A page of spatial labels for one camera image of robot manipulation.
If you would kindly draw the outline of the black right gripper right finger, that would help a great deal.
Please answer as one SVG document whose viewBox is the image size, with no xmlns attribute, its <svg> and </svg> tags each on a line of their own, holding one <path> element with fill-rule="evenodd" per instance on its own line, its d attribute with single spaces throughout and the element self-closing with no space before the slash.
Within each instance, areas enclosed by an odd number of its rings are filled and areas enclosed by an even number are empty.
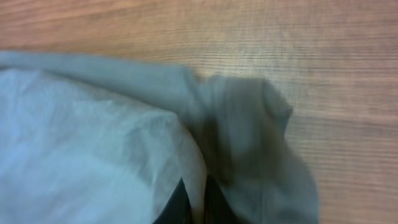
<svg viewBox="0 0 398 224">
<path fill-rule="evenodd" d="M 205 189 L 205 224 L 242 224 L 229 206 L 217 181 L 208 176 Z"/>
</svg>

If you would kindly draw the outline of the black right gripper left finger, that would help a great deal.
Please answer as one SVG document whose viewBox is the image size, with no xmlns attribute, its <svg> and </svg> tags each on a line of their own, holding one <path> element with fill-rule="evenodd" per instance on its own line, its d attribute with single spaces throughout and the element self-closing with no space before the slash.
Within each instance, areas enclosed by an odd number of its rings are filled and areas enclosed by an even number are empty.
<svg viewBox="0 0 398 224">
<path fill-rule="evenodd" d="M 191 206 L 183 180 L 180 179 L 169 201 L 153 224 L 192 224 Z"/>
</svg>

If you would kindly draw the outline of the grey shorts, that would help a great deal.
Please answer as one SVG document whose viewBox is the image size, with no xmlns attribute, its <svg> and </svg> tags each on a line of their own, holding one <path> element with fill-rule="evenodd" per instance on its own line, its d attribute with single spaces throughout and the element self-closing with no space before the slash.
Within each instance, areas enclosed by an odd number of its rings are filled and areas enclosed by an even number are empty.
<svg viewBox="0 0 398 224">
<path fill-rule="evenodd" d="M 317 185 L 265 79 L 181 65 L 1 52 L 1 222 L 153 223 L 210 175 L 242 223 L 318 223 Z"/>
</svg>

